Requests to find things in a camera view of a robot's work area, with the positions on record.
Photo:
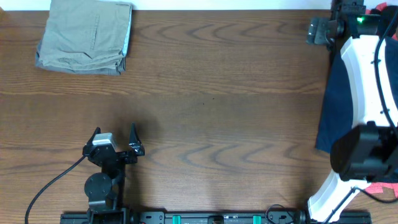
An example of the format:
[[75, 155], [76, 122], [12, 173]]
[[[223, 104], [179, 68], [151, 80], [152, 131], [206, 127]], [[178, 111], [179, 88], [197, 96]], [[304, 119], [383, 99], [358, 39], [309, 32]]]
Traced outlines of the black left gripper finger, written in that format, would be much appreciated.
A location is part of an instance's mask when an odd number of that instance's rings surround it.
[[129, 146], [131, 150], [135, 153], [136, 156], [144, 156], [145, 148], [139, 139], [139, 136], [136, 131], [135, 123], [131, 123], [131, 131], [129, 135]]
[[91, 145], [93, 144], [93, 140], [94, 140], [95, 136], [96, 136], [97, 134], [100, 134], [100, 133], [101, 133], [101, 129], [100, 129], [100, 127], [97, 127], [97, 128], [94, 130], [94, 133], [91, 135], [91, 137], [90, 137], [89, 140], [87, 141], [86, 145], [87, 145], [87, 146], [91, 146]]

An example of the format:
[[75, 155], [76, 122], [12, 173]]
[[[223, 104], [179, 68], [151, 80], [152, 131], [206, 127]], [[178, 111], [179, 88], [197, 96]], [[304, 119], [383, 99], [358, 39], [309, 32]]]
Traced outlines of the navy blue shorts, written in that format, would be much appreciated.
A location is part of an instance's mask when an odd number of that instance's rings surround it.
[[350, 37], [336, 51], [323, 98], [315, 147], [332, 145], [359, 124], [397, 124], [397, 40]]

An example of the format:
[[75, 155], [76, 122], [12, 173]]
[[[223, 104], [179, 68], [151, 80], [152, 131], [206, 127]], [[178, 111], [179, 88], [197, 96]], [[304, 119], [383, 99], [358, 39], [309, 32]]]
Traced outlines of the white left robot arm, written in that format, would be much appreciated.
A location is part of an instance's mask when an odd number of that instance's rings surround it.
[[130, 211], [123, 206], [123, 192], [126, 166], [137, 163], [145, 155], [144, 146], [137, 135], [136, 126], [131, 124], [128, 151], [116, 151], [112, 133], [102, 133], [96, 128], [86, 145], [83, 156], [101, 168], [85, 182], [84, 191], [88, 197], [88, 223], [130, 223]]

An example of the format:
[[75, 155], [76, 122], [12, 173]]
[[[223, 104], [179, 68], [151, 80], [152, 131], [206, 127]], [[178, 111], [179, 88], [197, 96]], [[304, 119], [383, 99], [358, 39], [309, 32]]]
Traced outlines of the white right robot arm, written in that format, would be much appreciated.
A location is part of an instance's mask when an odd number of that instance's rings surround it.
[[335, 9], [314, 17], [307, 42], [333, 56], [316, 147], [331, 172], [307, 202], [301, 223], [362, 223], [345, 207], [372, 183], [397, 182], [397, 7]]

